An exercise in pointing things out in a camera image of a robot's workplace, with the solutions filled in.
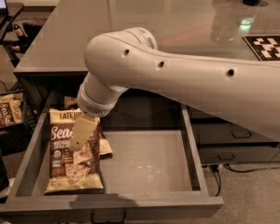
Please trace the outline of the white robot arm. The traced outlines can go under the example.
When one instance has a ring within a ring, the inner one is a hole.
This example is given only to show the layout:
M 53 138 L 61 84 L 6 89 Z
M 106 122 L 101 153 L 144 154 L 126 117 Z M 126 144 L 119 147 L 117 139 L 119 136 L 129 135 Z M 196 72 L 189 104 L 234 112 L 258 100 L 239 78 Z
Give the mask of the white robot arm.
M 128 89 L 157 93 L 280 142 L 280 63 L 166 53 L 145 28 L 94 37 L 77 105 L 102 118 Z

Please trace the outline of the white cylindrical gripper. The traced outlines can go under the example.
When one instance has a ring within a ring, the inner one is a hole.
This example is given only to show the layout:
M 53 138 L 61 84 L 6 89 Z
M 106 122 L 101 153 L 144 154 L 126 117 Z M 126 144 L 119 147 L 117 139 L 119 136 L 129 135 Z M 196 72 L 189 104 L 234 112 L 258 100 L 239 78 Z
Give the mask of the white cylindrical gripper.
M 95 118 L 105 117 L 126 90 L 124 87 L 108 86 L 91 73 L 86 75 L 79 87 L 77 105 L 88 116 L 83 115 L 75 121 L 70 138 L 71 150 L 83 148 L 97 126 Z

